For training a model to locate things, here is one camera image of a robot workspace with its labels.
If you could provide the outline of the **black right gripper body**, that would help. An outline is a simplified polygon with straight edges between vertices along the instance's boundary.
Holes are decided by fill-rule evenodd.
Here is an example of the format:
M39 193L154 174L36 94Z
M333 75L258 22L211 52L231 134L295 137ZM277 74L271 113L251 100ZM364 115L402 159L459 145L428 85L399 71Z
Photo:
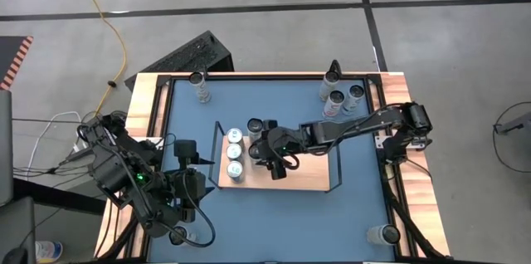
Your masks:
M263 123L261 138L265 143L259 147L261 158L269 162L267 170L273 180L286 178L288 170L300 167L300 160L295 155L299 144L292 130L279 127L276 120L263 120Z

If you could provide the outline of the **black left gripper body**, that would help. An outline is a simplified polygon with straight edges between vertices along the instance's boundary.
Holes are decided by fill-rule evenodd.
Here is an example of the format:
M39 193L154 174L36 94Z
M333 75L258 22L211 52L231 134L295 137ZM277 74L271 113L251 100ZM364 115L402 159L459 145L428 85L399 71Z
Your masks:
M178 169L167 171L170 193L178 199L176 206L179 221L194 222L196 209L206 192L206 176L192 168L197 164L197 142L191 139L177 139L173 144L173 154L178 159Z

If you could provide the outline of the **white Celsius Peach Vibe can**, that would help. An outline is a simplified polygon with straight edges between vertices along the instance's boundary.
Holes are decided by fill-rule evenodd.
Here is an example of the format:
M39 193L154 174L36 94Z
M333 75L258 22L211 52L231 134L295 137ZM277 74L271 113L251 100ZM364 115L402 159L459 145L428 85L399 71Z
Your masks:
M335 117L344 103L344 94L340 90L333 90L329 93L327 100L324 103L323 117L329 120Z

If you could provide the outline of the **blue table mat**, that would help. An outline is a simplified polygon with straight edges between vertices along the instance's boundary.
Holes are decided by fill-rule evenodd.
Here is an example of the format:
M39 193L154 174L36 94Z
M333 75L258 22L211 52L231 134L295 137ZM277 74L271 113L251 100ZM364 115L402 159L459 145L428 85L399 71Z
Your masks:
M214 124L245 129L251 118L295 129L320 120L318 81L209 81L212 98L199 102L185 80L174 84L170 139L193 139L210 159ZM150 244L151 262L357 262L391 261L392 247L367 240L370 227L387 222L374 140L369 134L339 146L342 183L330 193L227 188L209 193L189 228L197 246Z

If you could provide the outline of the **black power strip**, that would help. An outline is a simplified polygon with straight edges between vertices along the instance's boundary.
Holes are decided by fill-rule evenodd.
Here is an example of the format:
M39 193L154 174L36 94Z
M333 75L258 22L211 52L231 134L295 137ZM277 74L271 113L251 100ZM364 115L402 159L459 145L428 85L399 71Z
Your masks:
M84 149L81 149L69 156L67 156L63 161L61 161L58 166L61 167L61 166L64 166L70 162L74 162L76 160L79 160L79 159L82 159L84 158L85 156L88 156L90 154L93 154L93 150L91 147L89 148L84 148Z

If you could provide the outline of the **black floor beam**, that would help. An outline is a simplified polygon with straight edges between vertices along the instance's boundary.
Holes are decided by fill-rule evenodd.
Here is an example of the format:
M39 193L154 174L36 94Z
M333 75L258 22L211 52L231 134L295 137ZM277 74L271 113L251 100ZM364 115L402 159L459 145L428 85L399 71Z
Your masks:
M103 215L106 202L78 193L47 187L19 178L13 180L13 199L32 198L34 203L79 213Z

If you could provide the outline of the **white Celsius can yellow band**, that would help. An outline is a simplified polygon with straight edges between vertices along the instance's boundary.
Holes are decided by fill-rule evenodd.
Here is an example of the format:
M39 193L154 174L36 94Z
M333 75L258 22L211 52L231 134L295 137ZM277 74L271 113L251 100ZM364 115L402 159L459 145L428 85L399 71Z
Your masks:
M401 233L391 224L370 227L367 231L367 240L377 245L395 245L399 243Z

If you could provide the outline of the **white blue yellow container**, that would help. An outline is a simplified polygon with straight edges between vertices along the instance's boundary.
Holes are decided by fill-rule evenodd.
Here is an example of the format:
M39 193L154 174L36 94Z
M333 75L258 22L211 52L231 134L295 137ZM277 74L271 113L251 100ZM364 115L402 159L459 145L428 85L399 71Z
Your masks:
M37 264L51 264L60 259L64 247L61 242L35 241Z

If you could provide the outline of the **black wheel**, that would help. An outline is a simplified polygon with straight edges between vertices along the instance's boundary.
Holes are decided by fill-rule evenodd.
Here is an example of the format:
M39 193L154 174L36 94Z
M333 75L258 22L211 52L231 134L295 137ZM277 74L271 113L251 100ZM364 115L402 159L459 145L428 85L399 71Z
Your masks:
M27 258L27 250L24 247L16 247L3 257L1 264L27 264Z

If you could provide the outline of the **grey cabinet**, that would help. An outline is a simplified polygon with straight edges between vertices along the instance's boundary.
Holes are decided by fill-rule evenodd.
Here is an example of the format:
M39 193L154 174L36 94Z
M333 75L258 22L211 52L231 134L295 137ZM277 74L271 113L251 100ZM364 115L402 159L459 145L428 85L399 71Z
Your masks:
M12 93L0 90L0 206L13 196Z

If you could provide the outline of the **black orange striped floor mat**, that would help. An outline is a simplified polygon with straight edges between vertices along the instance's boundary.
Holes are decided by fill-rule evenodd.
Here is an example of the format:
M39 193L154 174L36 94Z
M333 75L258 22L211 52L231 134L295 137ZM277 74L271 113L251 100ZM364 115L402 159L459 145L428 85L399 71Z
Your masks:
M0 36L0 90L9 90L30 50L32 36Z

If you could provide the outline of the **grey stand leg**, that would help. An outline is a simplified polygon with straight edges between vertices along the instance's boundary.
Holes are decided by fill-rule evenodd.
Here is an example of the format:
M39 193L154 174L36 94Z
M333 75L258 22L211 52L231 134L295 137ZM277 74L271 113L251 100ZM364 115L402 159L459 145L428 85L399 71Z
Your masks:
M531 133L531 112L527 112L503 124L494 125L496 134L508 134L508 132L513 130L527 130Z

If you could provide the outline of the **wooden shelf with black frame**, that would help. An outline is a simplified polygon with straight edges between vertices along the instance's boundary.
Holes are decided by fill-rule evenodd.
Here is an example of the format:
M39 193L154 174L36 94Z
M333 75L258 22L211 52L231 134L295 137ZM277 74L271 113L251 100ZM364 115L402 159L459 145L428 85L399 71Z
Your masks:
M251 146L245 135L241 141L241 156L237 159L242 165L239 177L231 177L227 171L230 142L228 131L217 121L214 124L211 161L214 163L208 173L209 180L218 188L252 188L330 192L342 183L342 167L339 148L334 148L324 156L300 154L300 167L287 170L287 177L274 180L271 172L257 165L250 158L248 148Z

